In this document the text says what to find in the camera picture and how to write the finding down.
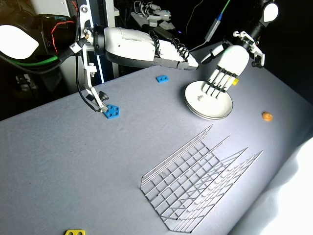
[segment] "wire dish rack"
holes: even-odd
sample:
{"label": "wire dish rack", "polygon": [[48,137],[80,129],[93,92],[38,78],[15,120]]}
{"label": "wire dish rack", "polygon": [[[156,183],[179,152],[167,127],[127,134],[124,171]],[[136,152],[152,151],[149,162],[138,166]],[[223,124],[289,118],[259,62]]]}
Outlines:
{"label": "wire dish rack", "polygon": [[240,162],[244,149],[219,159],[202,141],[209,126],[141,179],[141,190],[169,230],[191,233],[262,151]]}

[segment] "gray table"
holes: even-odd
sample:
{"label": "gray table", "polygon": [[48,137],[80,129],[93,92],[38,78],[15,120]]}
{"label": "gray table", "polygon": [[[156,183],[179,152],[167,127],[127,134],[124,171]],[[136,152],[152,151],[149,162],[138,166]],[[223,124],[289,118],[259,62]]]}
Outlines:
{"label": "gray table", "polygon": [[[231,136],[219,156],[264,150],[193,234],[228,233],[302,141],[313,107],[266,69],[248,65],[229,90],[232,113],[201,119],[185,105],[184,89],[207,79],[216,63],[195,71],[150,67],[97,86],[120,106],[116,119],[73,94],[0,122],[0,233],[175,234],[140,191],[141,176],[211,124],[209,146]],[[163,74],[170,81],[157,83]],[[262,120],[264,110],[273,122]]]}

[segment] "yellow plastic piece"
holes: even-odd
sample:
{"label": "yellow plastic piece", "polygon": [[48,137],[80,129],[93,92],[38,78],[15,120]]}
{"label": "yellow plastic piece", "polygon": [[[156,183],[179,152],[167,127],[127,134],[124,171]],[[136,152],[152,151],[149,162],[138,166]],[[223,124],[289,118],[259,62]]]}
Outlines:
{"label": "yellow plastic piece", "polygon": [[236,78],[236,79],[233,81],[233,85],[236,86],[238,82],[239,82],[239,79]]}
{"label": "yellow plastic piece", "polygon": [[85,230],[67,230],[65,235],[86,235]]}

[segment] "white plate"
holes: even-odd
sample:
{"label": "white plate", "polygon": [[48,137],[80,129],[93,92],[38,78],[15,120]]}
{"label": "white plate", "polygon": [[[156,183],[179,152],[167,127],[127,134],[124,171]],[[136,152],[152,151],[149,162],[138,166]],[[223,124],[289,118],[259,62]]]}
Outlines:
{"label": "white plate", "polygon": [[198,81],[188,85],[185,91],[187,106],[198,116],[204,119],[222,119],[227,117],[233,102],[228,93],[219,93],[213,98],[202,91],[205,82]]}

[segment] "green cable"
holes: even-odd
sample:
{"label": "green cable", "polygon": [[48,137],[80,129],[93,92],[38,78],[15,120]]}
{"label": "green cable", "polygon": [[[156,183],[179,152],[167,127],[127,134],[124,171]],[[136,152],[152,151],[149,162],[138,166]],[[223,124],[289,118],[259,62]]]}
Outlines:
{"label": "green cable", "polygon": [[20,65],[20,66],[39,66],[39,65],[50,64],[51,62],[56,61],[58,59],[59,58],[56,55],[54,55],[54,56],[52,56],[49,59],[46,59],[46,60],[43,60],[43,61],[40,61],[40,62],[36,62],[36,63],[21,63],[19,61],[15,61],[15,60],[11,60],[11,61],[13,63],[17,64],[17,65]]}
{"label": "green cable", "polygon": [[225,11],[225,9],[226,9],[227,5],[229,4],[229,2],[230,2],[230,0],[228,0],[227,3],[225,4],[225,6],[224,6],[224,8],[223,8],[223,10],[222,10],[222,14],[223,14],[223,12]]}

